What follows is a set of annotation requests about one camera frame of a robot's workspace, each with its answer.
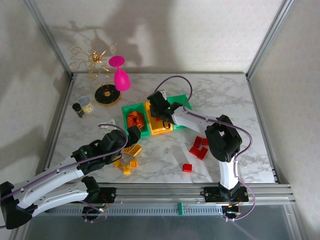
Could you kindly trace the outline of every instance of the marble surface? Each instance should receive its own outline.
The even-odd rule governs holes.
[[[99,129],[98,124],[115,119],[116,124],[124,127],[122,106],[146,101],[146,97],[156,86],[172,74],[130,74],[131,88],[121,93],[120,101],[113,106],[101,106],[94,98],[98,85],[90,85],[87,74],[78,74],[68,101],[63,123],[59,132],[51,166],[58,164],[80,146],[102,139],[109,131]],[[239,176],[247,183],[274,183],[257,115],[244,74],[184,74],[191,81],[193,96],[190,100],[192,109],[208,116],[221,114],[231,118],[233,124],[246,129],[253,138],[253,145],[239,157]],[[188,84],[183,79],[174,78],[161,86],[167,96],[189,94]],[[93,110],[85,118],[79,118],[72,109],[72,104],[81,96],[88,96]],[[124,175],[113,164],[92,172],[99,183],[207,183],[220,179],[219,164],[207,153],[204,161],[191,155],[188,150],[196,136],[204,137],[187,128],[142,138],[139,144],[142,151],[136,156],[138,168],[130,175]],[[242,149],[249,140],[242,136]],[[122,165],[133,159],[123,154]],[[184,163],[192,164],[192,173],[182,171]]]

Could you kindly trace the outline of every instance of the green tray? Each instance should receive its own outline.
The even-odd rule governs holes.
[[[181,94],[181,95],[177,95],[177,96],[169,96],[167,97],[167,100],[170,104],[173,104],[174,102],[179,103],[179,104],[184,104],[187,100],[187,95],[185,94]],[[186,104],[186,108],[192,110],[190,103],[188,102]],[[175,129],[183,129],[185,128],[185,126],[181,126],[181,125],[173,125],[173,130]]]
[[[123,121],[124,121],[124,128],[126,133],[128,133],[128,123],[127,123],[127,117],[130,112],[137,111],[143,115],[143,121],[144,121],[144,127],[141,130],[141,138],[145,138],[151,135],[150,133],[150,127],[148,123],[147,113],[145,110],[145,106],[143,103],[137,103],[129,106],[123,106],[122,107],[122,115],[123,115]]]

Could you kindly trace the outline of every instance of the white wall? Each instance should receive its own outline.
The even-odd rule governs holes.
[[[320,1],[295,1],[251,80],[276,162],[320,239]]]
[[[72,59],[73,47],[91,51],[90,40],[99,37],[101,50],[119,43],[128,70],[140,73],[245,72],[282,2],[35,1],[68,63],[85,59]]]
[[[1,0],[0,184],[35,175],[67,83],[24,2]],[[0,240],[8,239],[10,233],[0,229]]]

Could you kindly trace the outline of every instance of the red cube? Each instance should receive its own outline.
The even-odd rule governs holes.
[[[199,154],[196,156],[198,159],[203,160],[208,152],[208,149],[205,148],[204,146],[201,148],[201,151]]]
[[[208,139],[202,138],[202,145],[203,146],[209,146]]]
[[[201,142],[202,142],[202,137],[197,136],[195,138],[193,146],[198,149],[200,148]]]
[[[191,173],[192,172],[192,164],[185,163],[182,166],[182,171],[185,173]]]
[[[199,153],[200,153],[200,149],[196,148],[196,147],[191,147],[191,149],[189,150],[189,153],[195,155],[196,157],[198,157]]]

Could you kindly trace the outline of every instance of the small jar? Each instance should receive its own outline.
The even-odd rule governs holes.
[[[72,108],[76,112],[76,114],[78,114],[79,118],[83,118],[86,115],[79,103],[73,104]]]

